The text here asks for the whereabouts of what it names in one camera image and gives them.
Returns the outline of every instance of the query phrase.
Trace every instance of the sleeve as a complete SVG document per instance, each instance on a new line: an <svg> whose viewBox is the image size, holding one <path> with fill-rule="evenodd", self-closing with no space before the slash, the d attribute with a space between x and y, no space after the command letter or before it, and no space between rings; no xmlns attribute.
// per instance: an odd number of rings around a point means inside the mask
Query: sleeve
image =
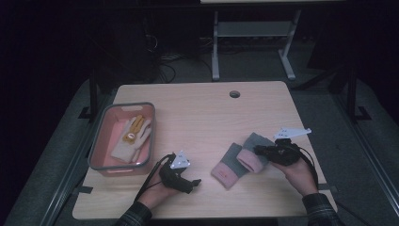
<svg viewBox="0 0 399 226"><path fill-rule="evenodd" d="M325 194L315 193L302 198L308 213L310 226L343 225Z"/></svg>
<svg viewBox="0 0 399 226"><path fill-rule="evenodd" d="M152 212L141 202L132 206L118 219L116 226L144 226L152 218Z"/></svg>

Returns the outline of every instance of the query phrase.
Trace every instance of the person's right hand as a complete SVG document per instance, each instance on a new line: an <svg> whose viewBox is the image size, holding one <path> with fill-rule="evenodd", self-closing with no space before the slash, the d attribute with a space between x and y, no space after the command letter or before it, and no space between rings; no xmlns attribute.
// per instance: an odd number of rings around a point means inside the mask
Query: person's right hand
<svg viewBox="0 0 399 226"><path fill-rule="evenodd" d="M149 188L144 191L143 194L138 198L138 202L141 202L149 209L155 208L161 202L163 202L168 197L174 196L176 194L182 193L174 188L166 187L162 184L161 176L159 175L159 170L163 165L157 170L149 182Z"/></svg>
<svg viewBox="0 0 399 226"><path fill-rule="evenodd" d="M288 167L273 162L271 164L285 174L285 178L302 196L318 192L311 170L302 158Z"/></svg>

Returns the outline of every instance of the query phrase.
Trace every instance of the table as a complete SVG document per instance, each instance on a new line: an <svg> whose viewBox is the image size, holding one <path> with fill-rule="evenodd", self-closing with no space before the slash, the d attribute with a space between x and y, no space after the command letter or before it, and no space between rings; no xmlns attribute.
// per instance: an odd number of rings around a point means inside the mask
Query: table
<svg viewBox="0 0 399 226"><path fill-rule="evenodd" d="M240 93L238 98L231 91ZM126 85L114 103L151 102L156 109L154 159L184 150L191 166L182 174L187 180L202 179L190 194L168 199L153 210L154 218L275 218L305 216L301 196L282 172L268 165L259 174L247 174L226 190L211 169L230 145L243 144L255 132L273 139L281 127L303 128L293 99L282 82L234 82ZM311 153L326 179L307 136L292 138ZM132 204L147 175L103 177L88 169L73 209L78 219L119 218ZM329 190L322 190L334 208Z"/></svg>

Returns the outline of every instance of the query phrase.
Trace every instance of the white object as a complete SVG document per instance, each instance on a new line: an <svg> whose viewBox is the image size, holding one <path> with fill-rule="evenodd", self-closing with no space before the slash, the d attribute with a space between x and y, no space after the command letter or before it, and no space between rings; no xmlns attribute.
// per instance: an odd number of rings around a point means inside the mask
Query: white object
<svg viewBox="0 0 399 226"><path fill-rule="evenodd" d="M291 138L311 133L311 129L295 129L295 128L284 128L282 127L278 133L274 135L274 138Z"/></svg>
<svg viewBox="0 0 399 226"><path fill-rule="evenodd" d="M117 145L111 153L111 156L118 159L119 161L125 163L131 163L132 161L136 161L135 154L140 151L141 146L146 141L147 137L151 134L151 128L148 126L151 124L151 120L144 121L140 131L137 133L137 139L134 144L129 144L122 140L123 136L127 131L129 131L130 125L134 120L129 121L129 123L125 124L125 128L120 135L120 139L118 140Z"/></svg>
<svg viewBox="0 0 399 226"><path fill-rule="evenodd" d="M183 150L181 150L175 157L175 159L172 162L172 165L170 165L171 169L180 169L180 168L187 168L190 166L190 162L187 160L185 157Z"/></svg>

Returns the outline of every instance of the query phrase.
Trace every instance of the pink cloth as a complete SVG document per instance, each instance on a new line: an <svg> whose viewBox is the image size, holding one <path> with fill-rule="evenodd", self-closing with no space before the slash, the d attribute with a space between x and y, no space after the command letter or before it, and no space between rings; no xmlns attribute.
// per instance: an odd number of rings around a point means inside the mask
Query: pink cloth
<svg viewBox="0 0 399 226"><path fill-rule="evenodd" d="M219 162L211 171L211 174L226 188L229 189L237 181L238 176L226 164Z"/></svg>
<svg viewBox="0 0 399 226"><path fill-rule="evenodd" d="M241 150L237 155L237 160L251 172L258 173L263 170L264 167L263 163L259 160L258 155L247 149Z"/></svg>

